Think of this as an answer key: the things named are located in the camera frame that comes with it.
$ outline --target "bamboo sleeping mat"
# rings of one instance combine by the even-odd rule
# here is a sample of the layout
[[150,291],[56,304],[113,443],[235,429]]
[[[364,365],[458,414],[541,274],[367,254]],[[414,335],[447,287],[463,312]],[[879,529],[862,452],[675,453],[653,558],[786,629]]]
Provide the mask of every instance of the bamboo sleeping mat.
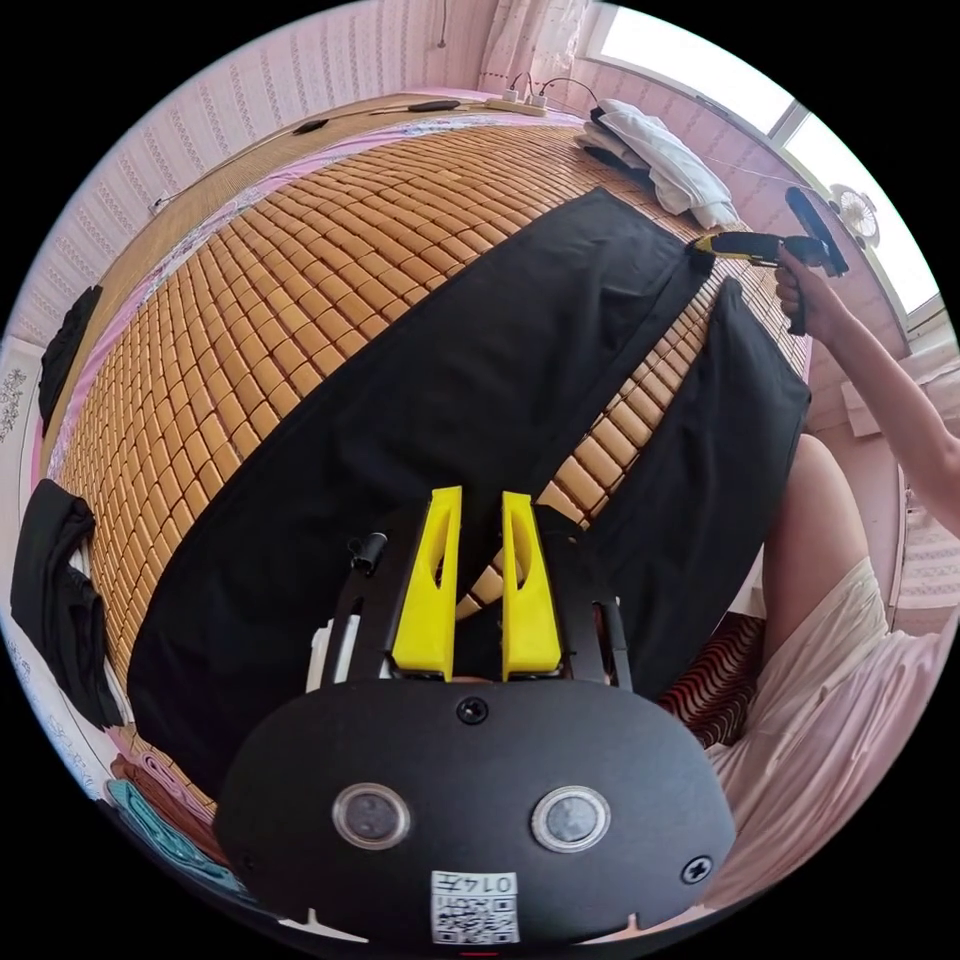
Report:
[[[376,147],[239,216],[139,309],[81,410],[59,482],[97,518],[94,583],[126,682],[165,564],[281,418],[387,325],[540,214],[602,186],[683,239],[700,235],[564,127],[481,127]],[[769,271],[718,261],[673,328],[611,398],[541,502],[588,525],[656,428],[702,346],[721,281],[798,373]],[[459,610],[499,595],[496,564]]]

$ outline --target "window frame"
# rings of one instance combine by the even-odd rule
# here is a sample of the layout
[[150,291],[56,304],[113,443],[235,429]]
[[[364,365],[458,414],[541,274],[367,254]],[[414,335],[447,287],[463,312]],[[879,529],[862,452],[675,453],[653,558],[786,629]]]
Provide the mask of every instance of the window frame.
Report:
[[[816,190],[821,197],[825,199],[829,198],[830,190],[827,185],[821,183],[819,179],[794,157],[788,147],[793,135],[803,126],[804,121],[812,115],[809,109],[794,99],[769,131],[760,130],[748,120],[745,120],[722,104],[716,103],[692,87],[681,83],[679,80],[663,76],[654,70],[647,70],[639,64],[605,55],[603,53],[603,46],[607,41],[607,36],[613,27],[619,9],[619,5],[606,3],[603,2],[603,0],[595,0],[595,2],[591,4],[587,11],[587,19],[584,22],[584,30],[581,33],[577,59],[603,66],[616,67],[627,73],[652,80],[654,83],[658,83],[669,90],[673,90],[694,100],[705,109],[710,110],[734,127],[737,127],[743,133],[752,137],[762,146],[772,150],[783,163],[790,167],[801,180]],[[943,297],[939,291],[931,300],[927,301],[927,303],[922,304],[908,313],[877,255],[870,247],[862,250],[862,253],[867,263],[870,264],[880,286],[883,288],[890,305],[893,307],[900,324],[901,332],[907,345],[911,347],[911,349],[919,337],[926,336],[949,323],[948,315],[944,308]]]

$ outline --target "teal cloth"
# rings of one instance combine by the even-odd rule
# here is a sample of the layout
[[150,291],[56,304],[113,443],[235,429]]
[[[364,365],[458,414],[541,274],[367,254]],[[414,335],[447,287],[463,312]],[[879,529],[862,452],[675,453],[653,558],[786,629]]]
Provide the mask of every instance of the teal cloth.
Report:
[[252,900],[240,881],[211,860],[182,833],[164,822],[129,780],[108,780],[107,791],[120,818],[144,843],[197,880],[213,884],[244,900]]

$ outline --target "leg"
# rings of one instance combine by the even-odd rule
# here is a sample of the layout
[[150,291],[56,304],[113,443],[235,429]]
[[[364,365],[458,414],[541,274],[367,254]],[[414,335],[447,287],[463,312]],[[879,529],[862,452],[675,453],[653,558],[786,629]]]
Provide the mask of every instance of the leg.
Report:
[[830,451],[803,435],[763,550],[764,662],[865,557],[853,491]]

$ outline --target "power strip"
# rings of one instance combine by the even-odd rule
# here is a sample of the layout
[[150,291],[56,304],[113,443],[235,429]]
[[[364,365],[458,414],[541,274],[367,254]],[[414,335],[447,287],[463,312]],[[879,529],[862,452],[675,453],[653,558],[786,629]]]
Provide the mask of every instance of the power strip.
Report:
[[491,98],[485,104],[490,110],[505,110],[507,113],[523,113],[528,117],[545,117],[546,107],[533,107],[529,103],[511,103],[509,100],[495,100]]

